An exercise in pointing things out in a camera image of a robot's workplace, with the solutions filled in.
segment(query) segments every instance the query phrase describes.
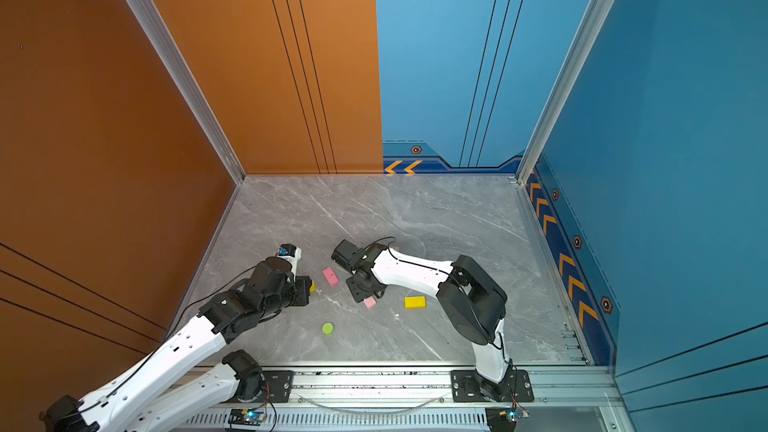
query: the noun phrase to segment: yellow block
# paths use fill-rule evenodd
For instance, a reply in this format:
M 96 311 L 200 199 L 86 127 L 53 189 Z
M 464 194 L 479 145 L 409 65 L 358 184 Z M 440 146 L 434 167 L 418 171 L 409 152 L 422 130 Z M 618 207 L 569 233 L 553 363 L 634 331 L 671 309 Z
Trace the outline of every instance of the yellow block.
M 424 297 L 406 297 L 406 308 L 425 308 L 427 299 Z

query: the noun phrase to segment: ventilation grille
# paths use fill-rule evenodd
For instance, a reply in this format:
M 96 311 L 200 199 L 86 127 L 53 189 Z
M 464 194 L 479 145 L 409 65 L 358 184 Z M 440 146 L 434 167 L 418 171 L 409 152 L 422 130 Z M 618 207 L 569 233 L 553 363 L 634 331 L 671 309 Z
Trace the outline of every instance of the ventilation grille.
M 230 409 L 208 409 L 184 422 L 184 428 L 211 428 L 211 426 L 228 427 L 227 418 Z M 268 410 L 266 419 L 260 426 L 242 427 L 239 429 L 260 430 L 272 427 L 275 415 Z M 341 413 L 331 410 L 307 408 L 278 409 L 275 430 L 311 430 L 323 427 L 332 429 L 466 429 L 467 426 L 487 427 L 485 411 L 482 408 L 445 408 L 426 410 L 413 414 L 376 414 L 376 413 Z

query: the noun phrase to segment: pink block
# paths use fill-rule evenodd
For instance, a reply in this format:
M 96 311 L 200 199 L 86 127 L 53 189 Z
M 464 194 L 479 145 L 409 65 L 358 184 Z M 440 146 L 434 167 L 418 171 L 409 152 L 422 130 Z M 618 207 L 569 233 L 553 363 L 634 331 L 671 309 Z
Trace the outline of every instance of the pink block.
M 322 271 L 322 274 L 326 276 L 326 280 L 329 284 L 331 284 L 331 287 L 335 287 L 339 284 L 339 278 L 336 276 L 336 274 L 333 273 L 331 267 L 328 267 L 326 270 Z

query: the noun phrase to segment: black bracket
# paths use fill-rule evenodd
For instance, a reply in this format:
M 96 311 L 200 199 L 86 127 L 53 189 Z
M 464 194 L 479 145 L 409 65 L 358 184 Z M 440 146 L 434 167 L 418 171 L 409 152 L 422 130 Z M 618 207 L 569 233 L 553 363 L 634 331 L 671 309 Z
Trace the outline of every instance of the black bracket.
M 454 402 L 533 402 L 533 388 L 528 372 L 507 368 L 504 379 L 491 382 L 476 370 L 451 370 Z
M 355 302 L 360 303 L 371 295 L 376 298 L 384 296 L 386 285 L 380 283 L 376 276 L 361 268 L 357 269 L 350 278 L 346 280 L 346 286 L 352 293 Z
M 270 402 L 285 404 L 293 389 L 293 370 L 264 370 L 264 389 L 260 390 L 247 404 L 261 404 L 266 401 L 266 386 L 270 386 Z

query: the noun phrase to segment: black line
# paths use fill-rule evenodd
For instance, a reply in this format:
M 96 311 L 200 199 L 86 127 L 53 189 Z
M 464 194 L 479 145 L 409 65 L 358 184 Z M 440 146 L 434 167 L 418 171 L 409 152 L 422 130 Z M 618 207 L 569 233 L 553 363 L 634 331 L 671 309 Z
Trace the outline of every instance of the black line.
M 491 35 L 491 24 L 493 24 L 493 13 L 496 11 L 496 0 L 493 0 L 491 8 L 491 19 L 488 21 L 488 32 L 485 33 L 485 45 L 482 47 L 482 57 L 480 57 L 480 70 L 478 70 L 478 79 L 475 82 L 475 93 L 472 94 L 472 105 L 469 107 L 469 119 L 467 119 L 467 130 L 464 132 L 464 143 L 462 144 L 462 155 L 458 158 L 458 166 L 462 166 L 464 160 L 464 149 L 467 146 L 467 136 L 469 135 L 469 124 L 472 123 L 472 109 L 475 108 L 475 97 L 478 94 L 478 85 L 480 85 L 480 74 L 482 72 L 482 63 L 485 61 L 485 49 L 488 47 L 488 38 Z
M 326 106 L 322 102 L 322 90 L 320 89 L 320 79 L 317 77 L 317 67 L 315 65 L 315 56 L 312 53 L 312 42 L 310 41 L 310 30 L 306 27 L 306 17 L 304 16 L 304 5 L 299 0 L 299 7 L 301 8 L 301 18 L 304 20 L 304 31 L 306 32 L 306 42 L 310 45 L 310 58 L 312 59 L 312 68 L 315 71 L 315 83 L 317 84 L 317 93 L 320 95 L 320 108 L 322 110 L 322 119 L 326 123 L 326 132 L 328 132 L 328 147 L 331 149 L 331 158 L 333 159 L 333 170 L 338 174 L 339 169 L 336 168 L 336 154 L 333 153 L 333 142 L 331 140 L 331 130 L 328 128 L 328 118 L 326 117 Z
M 296 96 L 299 98 L 301 113 L 304 116 L 304 125 L 306 125 L 306 134 L 310 138 L 310 145 L 312 146 L 312 154 L 315 157 L 315 164 L 317 165 L 317 173 L 320 173 L 320 161 L 317 160 L 315 143 L 312 141 L 312 134 L 310 133 L 310 123 L 306 120 L 306 112 L 304 112 L 304 104 L 301 101 L 301 94 L 299 94 L 299 83 L 296 81 L 296 74 L 293 73 L 293 64 L 290 62 L 290 54 L 288 53 L 288 44 L 286 43 L 285 35 L 283 35 L 283 26 L 280 24 L 280 16 L 277 15 L 277 5 L 275 5 L 275 0 L 272 0 L 272 7 L 275 10 L 275 18 L 277 18 L 277 27 L 280 29 L 280 36 L 283 37 L 283 46 L 286 49 L 286 57 L 288 58 L 288 67 L 290 67 L 290 74 L 293 76 L 293 85 L 296 87 Z
M 117 345 L 120 345 L 120 346 L 122 346 L 122 347 L 125 347 L 126 349 L 130 349 L 130 350 L 133 350 L 134 352 L 139 352 L 141 355 L 147 355 L 145 352 L 142 352 L 141 350 L 138 350 L 138 349 L 134 349 L 134 348 L 132 348 L 132 347 L 129 347 L 129 346 L 125 345 L 125 344 L 121 344 L 120 342 L 117 342 L 117 341 L 113 341 L 112 339 L 110 339 L 110 338 L 106 338 L 106 337 L 104 337 L 104 336 L 102 336 L 102 335 L 99 335 L 99 334 L 94 334 L 94 333 L 93 333 L 93 332 L 91 332 L 91 331 L 86 331 L 85 329 L 83 329 L 83 328 L 80 328 L 80 327 L 78 327 L 77 325 L 72 325 L 72 324 L 68 324 L 67 322 L 63 322 L 63 321 L 60 321 L 60 320 L 58 320 L 57 318 L 53 318 L 53 317 L 51 317 L 50 315 L 46 315 L 46 314 L 44 314 L 43 312 L 37 312 L 37 311 L 33 311 L 33 310 L 32 310 L 32 309 L 30 309 L 30 308 L 26 308 L 26 307 L 25 307 L 25 306 L 23 306 L 23 305 L 19 305 L 19 304 L 15 303 L 15 302 L 11 302 L 11 301 L 9 301 L 9 300 L 7 300 L 7 299 L 4 299 L 4 298 L 2 298 L 2 297 L 0 297 L 0 301 L 6 302 L 6 303 L 8 303 L 8 304 L 10 304 L 10 305 L 15 305 L 16 307 L 18 307 L 18 308 L 21 308 L 21 309 L 24 309 L 24 310 L 25 310 L 25 311 L 27 311 L 27 312 L 32 312 L 32 313 L 34 313 L 34 314 L 37 314 L 37 315 L 41 315 L 41 316 L 43 316 L 43 317 L 45 317 L 45 318 L 49 318 L 49 319 L 51 319 L 53 322 L 59 322 L 60 324 L 68 325 L 69 327 L 72 327 L 72 328 L 74 328 L 74 329 L 77 329 L 77 330 L 79 330 L 79 331 L 81 331 L 81 332 L 85 332 L 86 334 L 90 334 L 90 335 L 93 335 L 94 337 L 102 338 L 102 339 L 103 339 L 103 340 L 105 340 L 105 341 L 109 341 L 109 342 L 111 342 L 111 343 L 113 343 L 113 344 L 117 344 Z
M 679 402 L 672 402 L 671 404 L 655 405 L 653 407 L 646 407 L 646 408 L 636 409 L 636 410 L 628 410 L 628 412 L 633 413 L 633 412 L 642 412 L 643 410 L 660 409 L 660 408 L 669 407 L 672 405 L 688 404 L 689 402 L 697 402 L 699 400 L 706 400 L 706 399 L 716 399 L 718 397 L 726 397 L 728 395 L 743 394 L 744 392 L 754 392 L 755 390 L 762 390 L 762 389 L 768 389 L 768 385 L 761 385 L 759 387 L 752 387 L 752 388 L 742 389 L 742 390 L 734 390 L 733 392 L 725 392 L 724 394 L 708 395 L 706 397 L 700 397 L 697 399 L 680 400 Z
M 523 9 L 523 1 L 520 0 L 520 7 L 518 7 L 518 16 L 514 19 L 514 27 L 512 28 L 512 36 L 509 37 L 509 45 L 507 46 L 507 55 L 504 57 L 504 65 L 502 66 L 502 74 L 498 78 L 498 84 L 496 84 L 496 93 L 493 97 L 493 104 L 491 104 L 491 111 L 488 113 L 488 121 L 485 123 L 485 132 L 482 135 L 482 143 L 480 144 L 480 152 L 478 152 L 478 160 L 475 162 L 475 167 L 480 163 L 480 155 L 482 154 L 482 148 L 485 145 L 485 136 L 488 134 L 488 126 L 491 125 L 491 117 L 493 116 L 493 108 L 496 106 L 496 97 L 498 97 L 498 89 L 502 86 L 502 79 L 504 78 L 504 69 L 507 67 L 507 59 L 509 58 L 509 50 L 512 48 L 512 40 L 514 39 L 514 32 L 518 28 L 518 20 L 520 20 L 520 11 Z
M 288 17 L 290 18 L 290 26 L 293 28 L 293 39 L 296 41 L 296 50 L 299 52 L 299 62 L 301 62 L 301 70 L 304 72 L 304 83 L 306 84 L 306 93 L 310 96 L 310 106 L 312 107 L 312 115 L 315 117 L 315 128 L 317 129 L 317 139 L 320 140 L 320 149 L 322 150 L 322 161 L 326 164 L 326 173 L 330 173 L 328 168 L 328 159 L 326 158 L 326 148 L 322 144 L 322 135 L 320 134 L 320 124 L 317 121 L 317 112 L 315 112 L 315 102 L 312 100 L 312 91 L 310 90 L 310 82 L 306 78 L 306 68 L 304 67 L 304 59 L 301 56 L 301 46 L 299 45 L 299 36 L 296 34 L 296 25 L 293 23 L 293 14 L 290 11 L 290 2 L 286 0 L 286 7 L 288 7 Z
M 56 294 L 54 294 L 53 292 L 47 291 L 47 290 L 45 290 L 44 288 L 42 288 L 42 287 L 39 287 L 39 286 L 37 286 L 37 285 L 35 285 L 35 284 L 31 283 L 31 282 L 27 282 L 27 281 L 25 281 L 23 278 L 20 278 L 20 277 L 16 277 L 14 274 L 12 274 L 12 273 L 10 273 L 10 272 L 6 272 L 6 271 L 2 270 L 1 268 L 0 268 L 0 272 L 1 272 L 1 273 L 3 273 L 3 274 L 6 274 L 6 275 L 7 275 L 7 276 L 9 276 L 9 277 L 13 277 L 13 278 L 15 278 L 15 279 L 16 279 L 16 280 L 18 280 L 19 282 L 24 282 L 26 285 L 29 285 L 29 286 L 31 286 L 31 287 L 34 287 L 34 288 L 36 288 L 36 289 L 37 289 L 37 290 L 39 290 L 39 291 L 43 291 L 43 292 L 45 292 L 46 294 L 49 294 L 49 295 L 53 295 L 53 296 L 54 296 L 54 297 L 56 297 L 56 298 L 60 298 L 60 299 L 61 299 L 61 300 L 63 300 L 64 302 L 67 302 L 68 304 L 72 304 L 73 306 L 75 306 L 75 307 L 77 307 L 77 308 L 81 308 L 82 310 L 84 310 L 84 311 L 86 311 L 86 312 L 91 312 L 93 315 L 97 315 L 97 316 L 101 317 L 101 318 L 102 318 L 103 320 L 105 320 L 105 321 L 110 321 L 110 322 L 112 322 L 113 324 L 119 325 L 119 326 L 120 326 L 120 327 L 122 327 L 122 328 L 126 328 L 127 330 L 129 330 L 129 331 L 131 331 L 131 332 L 135 332 L 135 333 L 137 333 L 137 334 L 139 334 L 139 335 L 142 335 L 142 336 L 144 336 L 144 337 L 148 338 L 148 339 L 149 339 L 149 340 L 151 340 L 151 341 L 155 341 L 155 342 L 158 342 L 158 343 L 160 343 L 160 341 L 159 341 L 159 340 L 157 340 L 156 338 L 152 338 L 152 337 L 150 337 L 149 335 L 146 335 L 146 334 L 142 334 L 142 333 L 141 333 L 141 332 L 139 332 L 139 331 L 135 331 L 135 330 L 133 330 L 132 328 L 130 328 L 129 326 L 127 326 L 127 325 L 122 325 L 120 322 L 117 322 L 117 321 L 113 321 L 112 319 L 110 319 L 110 318 L 108 318 L 108 317 L 105 317 L 105 316 L 101 315 L 99 312 L 93 312 L 93 311 L 91 311 L 91 309 L 89 309 L 89 308 L 85 308 L 85 307 L 83 307 L 83 306 L 82 306 L 82 305 L 80 305 L 80 304 L 76 304 L 76 303 L 74 303 L 74 302 L 72 302 L 72 301 L 70 301 L 70 300 L 67 300 L 67 299 L 63 298 L 61 295 L 56 295 Z
M 634 368 L 632 370 L 627 370 L 626 372 L 622 372 L 620 374 L 617 374 L 616 377 L 621 377 L 622 375 L 631 374 L 632 372 L 635 372 L 637 370 L 645 369 L 646 367 L 650 367 L 651 365 L 656 365 L 659 362 L 664 362 L 665 360 L 670 360 L 672 358 L 679 357 L 679 356 L 681 356 L 683 354 L 687 354 L 688 352 L 693 352 L 694 350 L 699 350 L 700 348 L 705 348 L 705 347 L 707 347 L 709 345 L 716 344 L 717 342 L 721 342 L 721 341 L 724 341 L 726 339 L 733 338 L 733 337 L 735 337 L 737 335 L 742 335 L 742 334 L 744 334 L 746 332 L 751 332 L 751 331 L 753 331 L 753 330 L 755 330 L 757 328 L 765 327 L 766 325 L 768 325 L 768 322 L 763 322 L 762 324 L 758 324 L 758 325 L 755 325 L 755 326 L 750 327 L 750 328 L 745 328 L 743 331 L 735 332 L 735 333 L 733 333 L 731 335 L 726 335 L 725 337 L 721 337 L 721 338 L 719 338 L 719 339 L 717 339 L 715 341 L 707 342 L 707 343 L 699 345 L 697 347 L 690 348 L 688 350 L 683 350 L 682 352 L 677 352 L 676 354 L 670 355 L 669 357 L 656 360 L 654 362 L 651 362 L 650 364 L 641 365 L 640 367 Z
M 643 387 L 643 388 L 640 388 L 640 389 L 631 390 L 629 392 L 622 392 L 621 395 L 634 394 L 635 392 L 640 392 L 641 390 L 652 389 L 654 387 L 659 387 L 661 385 L 667 385 L 667 384 L 671 384 L 672 382 L 677 382 L 678 380 L 685 380 L 685 379 L 690 379 L 690 378 L 693 378 L 693 377 L 698 377 L 699 375 L 708 374 L 709 372 L 717 372 L 718 370 L 723 370 L 723 369 L 728 369 L 728 368 L 736 367 L 737 365 L 748 364 L 749 362 L 754 362 L 756 360 L 763 360 L 764 358 L 768 358 L 768 354 L 761 355 L 759 357 L 755 357 L 755 358 L 752 358 L 752 359 L 742 360 L 741 362 L 734 362 L 733 364 L 724 365 L 722 367 L 705 370 L 704 372 L 697 372 L 696 374 L 686 375 L 685 377 L 681 377 L 681 378 L 677 378 L 677 379 L 672 379 L 672 380 L 667 380 L 666 382 L 661 382 L 660 384 L 649 385 L 648 387 Z
M 467 167 L 470 167 L 472 163 L 472 154 L 475 151 L 475 143 L 478 140 L 478 130 L 480 130 L 480 122 L 482 122 L 482 110 L 485 109 L 485 100 L 488 98 L 488 89 L 491 88 L 491 79 L 493 78 L 493 69 L 496 67 L 496 57 L 498 56 L 498 46 L 502 43 L 502 36 L 504 35 L 504 24 L 507 23 L 507 13 L 509 12 L 509 4 L 512 0 L 507 0 L 507 8 L 504 11 L 504 20 L 502 21 L 502 30 L 498 33 L 498 42 L 496 42 L 496 51 L 493 53 L 493 62 L 491 62 L 491 73 L 488 74 L 488 83 L 485 84 L 485 95 L 482 98 L 482 106 L 480 106 L 480 117 L 478 118 L 478 126 L 475 129 L 475 139 L 472 140 L 472 149 L 469 151 L 469 162 Z
M 48 267 L 48 266 L 46 266 L 46 265 L 43 265 L 43 264 L 41 264 L 40 262 L 38 262 L 38 261 L 34 260 L 33 258 L 30 258 L 30 257 L 29 257 L 29 256 L 27 256 L 27 255 L 24 255 L 24 254 L 22 254 L 21 252 L 19 252 L 19 251 L 15 250 L 15 249 L 13 249 L 13 248 L 10 248 L 9 246 L 7 246 L 7 245 L 3 244 L 2 242 L 0 242 L 0 245 L 1 245 L 1 246 L 3 246 L 3 247 L 5 247 L 7 250 L 9 250 L 9 251 L 13 252 L 14 254 L 18 255 L 19 257 L 24 257 L 24 258 L 26 258 L 27 260 L 29 260 L 30 262 L 32 262 L 33 264 L 37 264 L 37 265 L 39 265 L 40 267 L 43 267 L 45 270 L 47 270 L 47 271 L 49 271 L 49 272 L 51 272 L 51 273 L 53 273 L 53 274 L 56 274 L 56 275 L 58 275 L 59 277 L 61 277 L 61 278 L 62 278 L 62 279 L 64 279 L 65 281 L 71 282 L 71 283 L 73 283 L 73 284 L 75 284 L 75 285 L 79 286 L 80 288 L 84 288 L 84 289 L 85 289 L 85 290 L 87 290 L 88 292 L 91 292 L 92 294 L 96 295 L 97 297 L 100 297 L 100 298 L 102 298 L 103 300 L 105 300 L 105 301 L 109 302 L 110 304 L 114 304 L 114 305 L 117 305 L 118 307 L 120 307 L 120 308 L 121 308 L 121 309 L 123 309 L 124 311 L 127 311 L 127 312 L 131 312 L 131 313 L 132 313 L 133 315 L 135 315 L 136 317 L 142 318 L 143 320 L 145 320 L 145 321 L 149 322 L 150 324 L 152 324 L 152 325 L 157 325 L 159 328 L 161 328 L 161 329 L 165 330 L 165 327 L 163 327 L 162 325 L 160 325 L 160 324 L 156 324 L 155 322 L 152 322 L 152 321 L 151 321 L 151 320 L 149 320 L 148 318 L 146 318 L 146 317 L 143 317 L 143 316 L 141 316 L 141 315 L 137 314 L 136 312 L 133 312 L 133 311 L 132 311 L 132 310 L 130 310 L 129 308 L 123 307 L 123 306 L 122 306 L 122 305 L 120 305 L 119 303 L 117 303 L 117 302 L 115 302 L 115 301 L 113 301 L 113 300 L 110 300 L 110 299 L 106 298 L 105 296 L 101 295 L 100 293 L 98 293 L 98 292 L 95 292 L 95 291 L 92 291 L 90 288 L 88 288 L 88 287 L 85 287 L 84 285 L 77 283 L 76 281 L 74 281 L 74 280 L 70 279 L 70 278 L 69 278 L 69 277 L 67 277 L 66 275 L 63 275 L 63 274 L 59 274 L 58 272 L 56 272 L 56 271 L 55 271 L 55 270 L 53 270 L 52 268 L 50 268 L 50 267 Z

